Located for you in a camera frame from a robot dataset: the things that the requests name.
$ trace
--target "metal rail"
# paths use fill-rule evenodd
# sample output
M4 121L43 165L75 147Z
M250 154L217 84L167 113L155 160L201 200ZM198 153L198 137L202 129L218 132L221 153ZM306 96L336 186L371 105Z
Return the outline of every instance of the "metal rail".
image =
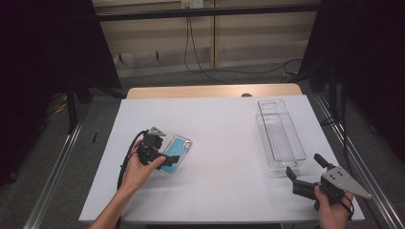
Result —
M65 168L65 164L75 145L78 134L80 133L83 124L83 119L86 117L90 106L91 105L89 104L84 108L84 112L80 117L79 121L77 122L77 125L75 126L72 133L68 135L65 144L59 154L59 157L53 167L53 170L51 171L51 174L48 177L48 181L45 184L44 188L42 189L39 198L36 200L36 203L33 206L32 211L30 212L26 224L23 227L24 229L39 228L42 219L44 218L47 212L48 206L51 203L53 194L56 190L57 183L63 173L63 169Z
M280 5L269 7L250 8L203 8L187 10L155 10L140 12L112 12L99 13L97 15L73 15L66 17L47 17L49 20L62 20L65 22L83 21L125 21L141 19L162 19L175 17L199 17L199 16L221 16L221 15L241 15L241 14L263 14L263 13L283 13L283 12L305 12L318 11L320 4L301 5Z
M329 103L324 96L316 96L316 99L319 105L324 112L326 117L330 117L331 114L329 112ZM343 137L345 130L341 124L334 124L331 125L337 138L339 139L340 143L343 145ZM360 178L363 180L364 185L366 186L367 190L372 194L373 200L378 207L382 217L386 220L387 224L390 228L399 229L405 228L404 223L399 218L398 213L396 212L393 204L388 199L387 195L378 185L377 181L370 173L367 165L364 163L363 159L361 158L358 151L355 149L352 141L347 136L347 146L348 146L348 154L349 159L351 160L352 165L354 166L356 172L360 175Z

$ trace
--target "power cable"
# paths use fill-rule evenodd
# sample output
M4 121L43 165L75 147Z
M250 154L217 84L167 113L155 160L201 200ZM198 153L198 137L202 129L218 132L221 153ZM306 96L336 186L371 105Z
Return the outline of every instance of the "power cable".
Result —
M193 44L193 49L194 49L194 54L195 54L195 56L196 56L197 63L198 63L199 68L200 68L199 71L190 70L190 69L188 68L188 65L187 65L186 55L187 55L187 50L188 50L189 34L190 34L190 36L191 36L191 40L192 40L192 44ZM285 63L283 63L282 65L280 65L280 66L278 66L278 67L276 67L276 68L274 68L274 69L271 69L271 70L268 70L268 71L262 71L262 72L244 72L244 71L218 70L218 69L214 69L214 70L204 70L204 69L202 68L201 64L200 64L200 60L199 60L199 57L198 57L198 55L197 55L196 45L195 45L195 41L194 41L193 27L192 27L192 24L191 24L191 18L189 18L189 17L187 17L187 39L186 39L186 44L185 44L185 50L184 50L184 57L183 57L183 59L184 59L185 68L186 68L189 72L191 72L191 73L204 73L204 75L205 75L206 77L208 77L209 79L212 79L212 80L215 80L215 81L219 81L219 82L225 83L225 84L230 84L230 83L225 82L225 81L222 81L222 80L219 80L219 79L212 78L212 77L208 76L206 73L207 73L207 72L245 73L245 74L273 73L273 72L275 72L275 71L277 71L277 70L279 70L279 69L281 69L281 68L286 68L286 65L289 64L290 62L293 62L293 61L302 61L302 60L303 60L302 58L293 58L293 59L290 59L289 61L286 61Z

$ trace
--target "human hand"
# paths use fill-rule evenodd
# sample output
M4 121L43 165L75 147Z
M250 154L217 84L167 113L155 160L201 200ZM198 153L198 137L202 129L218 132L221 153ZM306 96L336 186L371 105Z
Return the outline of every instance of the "human hand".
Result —
M319 225L322 229L344 229L347 227L349 212L340 204L330 206L328 196L321 192L319 185L314 188L315 195L319 200ZM353 193L345 192L341 200L351 208Z
M141 140L137 140L131 149L131 157L129 158L127 168L125 170L125 176L122 180L120 190L124 190L133 195L151 175L152 171L158 168L166 158L160 156L148 165L142 165L139 161L137 147L140 145Z

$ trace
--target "wall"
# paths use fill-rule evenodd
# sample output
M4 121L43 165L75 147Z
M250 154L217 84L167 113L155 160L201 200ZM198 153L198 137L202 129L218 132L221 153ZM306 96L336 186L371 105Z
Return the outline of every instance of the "wall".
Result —
M181 1L173 0L93 2L98 13L181 8ZM318 2L204 0L203 4L205 8L231 8ZM315 15L316 12L298 12L193 17L191 25L199 60L203 68L213 68L276 63L302 57ZM183 60L187 37L186 18L102 22L101 26L111 54L116 58L121 77L186 70ZM188 41L187 66L197 69L191 37ZM120 53L123 62L117 60ZM128 72L128 69L141 71Z

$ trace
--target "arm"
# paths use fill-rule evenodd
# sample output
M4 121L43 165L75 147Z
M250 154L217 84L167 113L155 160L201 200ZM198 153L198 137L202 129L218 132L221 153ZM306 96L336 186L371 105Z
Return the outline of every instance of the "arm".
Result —
M322 229L345 229L348 224L348 211L340 204L330 206L326 194L319 190L319 185L314 188L315 195L319 200L319 225ZM346 206L351 207L353 193L346 192L347 198L342 198L342 202Z
M134 144L131 154L136 152L139 144L140 140ZM152 171L160 166L164 161L165 157L161 156L152 161L150 164L144 166L139 162L137 154L131 156L121 187L117 190L116 194L92 223L92 225L90 225L90 228L114 228L119 216L124 211L125 206L131 197L140 187L142 187L147 178L149 178L151 175Z

